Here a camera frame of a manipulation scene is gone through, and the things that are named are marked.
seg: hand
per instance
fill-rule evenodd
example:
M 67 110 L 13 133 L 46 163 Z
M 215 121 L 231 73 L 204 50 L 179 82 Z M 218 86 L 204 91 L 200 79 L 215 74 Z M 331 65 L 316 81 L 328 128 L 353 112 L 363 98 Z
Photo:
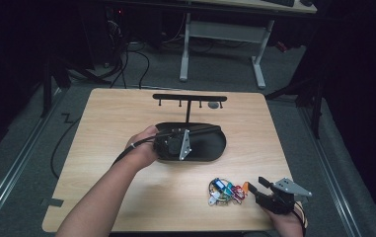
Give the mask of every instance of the hand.
M 157 132 L 159 132 L 157 127 L 151 125 L 147 127 L 144 131 L 136 135 L 133 135 L 131 138 L 129 138 L 125 148 L 130 146 L 131 143 L 135 143 L 144 138 L 154 136 Z M 122 161 L 129 162 L 130 164 L 134 165 L 134 167 L 137 170 L 141 170 L 151 165 L 158 158 L 157 153 L 153 149 L 153 142 L 154 139 L 138 145 L 135 149 L 131 150 L 128 154 L 126 154 L 125 157 L 122 158 Z
M 302 224 L 300 220 L 292 213 L 284 214 L 275 214 L 270 210 L 267 210 L 262 207 L 262 210 L 270 217 L 271 222 L 273 223 L 274 228 L 277 230 L 280 236 L 282 237 L 295 237 L 304 236 L 302 232 Z M 295 212 L 301 217 L 301 211 L 295 207 Z

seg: forearm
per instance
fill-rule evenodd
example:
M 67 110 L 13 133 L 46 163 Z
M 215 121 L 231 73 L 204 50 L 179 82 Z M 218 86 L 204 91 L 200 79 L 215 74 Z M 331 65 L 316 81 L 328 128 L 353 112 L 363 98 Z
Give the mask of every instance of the forearm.
M 77 203 L 56 236 L 109 236 L 138 169 L 127 158 L 114 164 Z

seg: desk leg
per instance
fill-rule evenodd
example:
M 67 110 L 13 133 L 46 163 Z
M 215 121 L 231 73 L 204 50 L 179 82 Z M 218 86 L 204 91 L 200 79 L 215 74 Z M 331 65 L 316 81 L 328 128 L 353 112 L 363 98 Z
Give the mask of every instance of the desk leg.
M 273 28 L 274 20 L 268 22 L 267 27 L 265 29 L 263 40 L 261 43 L 261 47 L 259 48 L 259 53 L 257 56 L 252 57 L 253 68 L 255 69 L 255 76 L 256 80 L 258 81 L 258 87 L 261 89 L 265 88 L 265 82 L 262 74 L 261 69 L 261 60 L 263 57 L 264 49 L 267 45 L 268 38 L 270 37 L 271 29 Z
M 190 13 L 187 13 L 187 23 L 185 29 L 185 48 L 184 54 L 182 55 L 182 65 L 181 65 L 181 77 L 182 82 L 188 80 L 188 40 L 190 37 Z

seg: gray carpet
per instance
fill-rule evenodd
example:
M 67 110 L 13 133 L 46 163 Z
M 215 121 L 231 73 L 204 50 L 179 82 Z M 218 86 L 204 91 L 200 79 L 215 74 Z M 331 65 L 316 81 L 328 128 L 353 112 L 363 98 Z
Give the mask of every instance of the gray carpet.
M 131 48 L 137 49 L 140 45 L 135 44 Z M 146 46 L 140 50 L 150 61 L 143 85 L 185 90 L 268 94 L 289 83 L 305 51 L 302 47 L 282 53 L 274 47 L 269 47 L 262 61 L 267 87 L 265 90 L 260 90 L 250 62 L 253 48 L 255 45 L 252 44 L 235 48 L 218 45 L 209 50 L 207 45 L 194 45 L 192 50 L 208 50 L 208 52 L 193 52 L 190 55 L 189 78 L 186 83 L 181 83 L 178 79 L 181 63 L 181 49 L 178 45 L 168 44 L 168 47 L 163 47 L 161 50 Z M 137 85 L 146 68 L 147 60 L 142 55 L 130 53 L 124 73 L 126 84 Z M 107 69 L 100 67 L 96 73 L 101 74 L 105 70 Z M 119 78 L 115 87 L 122 88 L 122 85 L 122 80 Z M 89 94 L 95 87 L 100 86 L 85 80 L 73 80 L 72 87 L 68 91 L 56 96 L 60 98 L 63 95 L 63 98 L 58 102 L 35 144 L 23 173 L 0 209 L 0 236 L 53 236 L 44 233 L 41 229 L 47 209 L 43 200 L 52 196 L 56 185 L 56 179 L 49 168 L 49 160 L 56 143 L 70 126 L 69 122 L 82 115 Z M 28 106 L 11 124 L 8 134 L 0 144 L 0 183 L 39 121 L 41 99 L 41 89 L 39 89 Z M 307 236 L 347 236 L 323 175 L 312 134 L 302 119 L 303 109 L 295 108 L 289 97 L 269 101 L 268 105 L 293 179 L 314 194 L 314 197 L 304 205 L 309 219 Z M 69 114 L 68 120 L 65 119 L 64 114 Z M 77 126 L 73 127 L 67 133 L 55 153 L 54 170 L 57 173 L 61 171 L 76 128 Z M 320 142 L 337 174 L 361 235 L 376 236 L 376 206 L 345 150 L 326 103 L 323 105 L 320 134 Z M 274 231 L 268 234 L 276 236 Z M 248 233 L 248 236 L 265 235 Z

